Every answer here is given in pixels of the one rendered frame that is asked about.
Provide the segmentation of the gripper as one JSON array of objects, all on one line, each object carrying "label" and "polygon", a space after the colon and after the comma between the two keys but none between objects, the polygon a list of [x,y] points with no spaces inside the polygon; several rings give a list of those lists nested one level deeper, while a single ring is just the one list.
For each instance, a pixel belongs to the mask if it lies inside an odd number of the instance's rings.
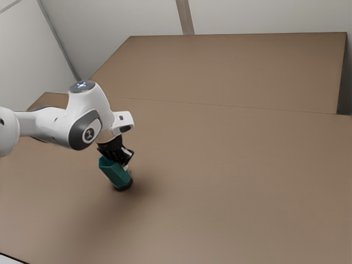
[{"label": "gripper", "polygon": [[[129,163],[134,155],[134,151],[127,149],[123,145],[121,136],[115,137],[113,140],[106,143],[97,143],[97,150],[105,158],[117,163]],[[122,166],[124,171],[128,171],[128,164]]]}]

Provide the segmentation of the teal faceted mug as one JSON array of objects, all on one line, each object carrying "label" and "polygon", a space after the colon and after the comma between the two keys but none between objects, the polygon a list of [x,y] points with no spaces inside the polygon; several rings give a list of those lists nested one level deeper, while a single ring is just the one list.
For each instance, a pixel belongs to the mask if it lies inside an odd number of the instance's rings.
[{"label": "teal faceted mug", "polygon": [[124,170],[119,163],[101,156],[98,159],[98,167],[109,179],[116,191],[126,191],[132,186],[133,179],[129,171]]}]

